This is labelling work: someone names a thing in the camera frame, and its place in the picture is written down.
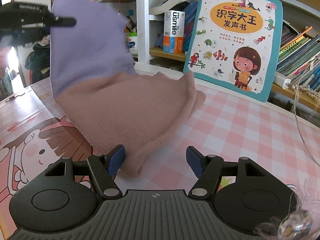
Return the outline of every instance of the cartoon girl face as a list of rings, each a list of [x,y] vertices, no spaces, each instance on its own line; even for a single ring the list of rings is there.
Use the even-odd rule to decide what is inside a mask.
[[[34,130],[26,137],[21,153],[21,165],[28,181],[59,159],[47,140],[39,138],[39,133],[40,130]]]
[[[257,69],[257,65],[254,65],[251,60],[244,57],[239,57],[238,55],[234,59],[236,68],[243,72],[250,72],[253,69]]]

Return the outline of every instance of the parrot illustration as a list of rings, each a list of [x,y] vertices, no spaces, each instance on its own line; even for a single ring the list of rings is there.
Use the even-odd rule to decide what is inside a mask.
[[[268,31],[271,31],[272,29],[275,28],[274,25],[273,25],[274,21],[272,19],[265,20],[265,21],[269,22],[268,27],[267,27]]]
[[[198,53],[195,53],[195,54],[193,54],[193,56],[190,57],[190,60],[191,60],[190,67],[193,67],[194,63],[197,62],[198,58],[199,58]]]

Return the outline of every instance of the white box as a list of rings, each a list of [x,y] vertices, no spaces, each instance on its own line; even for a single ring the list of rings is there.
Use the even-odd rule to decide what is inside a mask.
[[[180,11],[164,13],[163,50],[167,53],[182,53],[184,16]]]

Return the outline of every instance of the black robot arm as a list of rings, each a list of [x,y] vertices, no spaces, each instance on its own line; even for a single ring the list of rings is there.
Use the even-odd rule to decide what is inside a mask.
[[[8,46],[24,46],[49,34],[51,26],[73,27],[76,19],[55,16],[47,5],[0,0],[0,50]]]

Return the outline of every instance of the table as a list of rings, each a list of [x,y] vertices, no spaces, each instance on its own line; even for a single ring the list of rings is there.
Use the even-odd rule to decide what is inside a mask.
[[[161,71],[171,78],[182,75],[142,63],[136,63],[135,67],[140,74]],[[236,162],[239,157],[247,156],[285,184],[301,187],[307,179],[312,187],[308,188],[309,195],[315,197],[314,188],[320,186],[320,168],[306,155],[292,113],[203,80],[195,79],[195,82],[197,89],[206,94],[206,101],[166,145],[147,158],[139,178],[116,177],[123,192],[126,189],[188,192],[196,177],[185,154],[186,148],[193,145],[204,155],[219,155],[225,161]],[[75,160],[76,150],[70,150],[72,145],[76,149],[82,147],[83,154],[78,159],[95,153],[53,101],[49,79],[31,85],[24,92],[13,101],[0,102],[0,111],[4,113],[0,118],[1,240],[15,230],[8,211],[15,190],[62,157],[61,154],[73,153]],[[320,160],[320,129],[301,118],[299,124],[306,144]],[[58,138],[65,139],[58,143]],[[14,166],[10,167],[12,156]],[[233,181],[234,178],[224,178],[223,186]]]

